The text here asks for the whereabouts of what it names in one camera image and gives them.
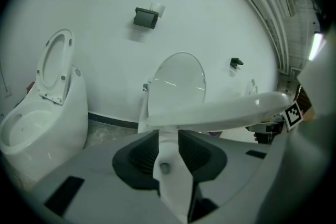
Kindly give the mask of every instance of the toilet lid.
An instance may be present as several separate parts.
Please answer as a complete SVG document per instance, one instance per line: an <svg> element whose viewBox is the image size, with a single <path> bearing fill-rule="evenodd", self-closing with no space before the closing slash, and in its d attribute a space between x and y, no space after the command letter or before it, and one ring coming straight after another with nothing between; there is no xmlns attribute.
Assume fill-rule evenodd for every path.
<svg viewBox="0 0 336 224"><path fill-rule="evenodd" d="M40 96L64 103L74 48L75 37L69 29L56 32L48 40L37 65L36 83Z"/></svg>
<svg viewBox="0 0 336 224"><path fill-rule="evenodd" d="M152 80L148 114L204 102L205 74L200 62L191 54L179 52L168 57Z"/></svg>

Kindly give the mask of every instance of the ceiling light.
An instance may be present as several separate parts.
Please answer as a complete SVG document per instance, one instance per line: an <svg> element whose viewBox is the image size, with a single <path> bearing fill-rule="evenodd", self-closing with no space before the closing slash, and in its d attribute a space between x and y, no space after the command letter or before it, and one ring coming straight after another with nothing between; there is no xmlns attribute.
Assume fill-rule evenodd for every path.
<svg viewBox="0 0 336 224"><path fill-rule="evenodd" d="M311 47L310 55L309 55L309 60L312 61L317 53L319 52L319 48L322 44L323 41L323 34L321 33L315 33L314 34L314 40L313 40L313 46Z"/></svg>

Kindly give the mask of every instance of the white toilet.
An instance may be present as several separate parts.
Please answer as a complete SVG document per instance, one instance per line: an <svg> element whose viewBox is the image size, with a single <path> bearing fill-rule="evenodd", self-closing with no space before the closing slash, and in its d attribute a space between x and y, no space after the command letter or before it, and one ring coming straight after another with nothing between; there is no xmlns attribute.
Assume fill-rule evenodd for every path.
<svg viewBox="0 0 336 224"><path fill-rule="evenodd" d="M207 132L250 126L290 105L285 94L256 94L255 83L252 86L253 94L246 97L204 103L204 70L193 55L179 52L163 61L144 87L138 132L159 130L153 177L160 182L162 201L182 223L187 223L193 177L178 153L178 130ZM162 164L170 166L169 173L161 171Z"/></svg>
<svg viewBox="0 0 336 224"><path fill-rule="evenodd" d="M40 180L83 149L88 105L83 75L71 65L75 37L56 32L39 60L36 82L0 125L0 150L32 180Z"/></svg>

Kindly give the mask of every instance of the concrete floor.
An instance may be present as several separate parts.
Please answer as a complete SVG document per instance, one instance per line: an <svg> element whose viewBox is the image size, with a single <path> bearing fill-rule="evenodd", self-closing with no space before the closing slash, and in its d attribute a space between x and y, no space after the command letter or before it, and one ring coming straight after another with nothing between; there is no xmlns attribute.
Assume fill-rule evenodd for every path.
<svg viewBox="0 0 336 224"><path fill-rule="evenodd" d="M84 148L95 145L102 145L108 141L117 140L119 138L136 133L136 129L107 125L104 123L89 120L88 137ZM28 177L17 171L3 156L2 164L8 177L18 189L23 191L30 191L37 183L36 181L29 179Z"/></svg>

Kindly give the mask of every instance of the black baseboard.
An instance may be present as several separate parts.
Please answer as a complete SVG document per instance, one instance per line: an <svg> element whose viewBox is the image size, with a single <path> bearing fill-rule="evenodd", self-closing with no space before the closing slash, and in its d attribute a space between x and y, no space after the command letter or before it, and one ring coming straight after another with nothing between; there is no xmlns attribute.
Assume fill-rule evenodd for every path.
<svg viewBox="0 0 336 224"><path fill-rule="evenodd" d="M96 115L93 113L89 113L89 120L98 121L101 123L124 127L124 128L130 128L130 129L138 129L138 125L139 125L137 122L129 122L129 121L111 119L111 118Z"/></svg>

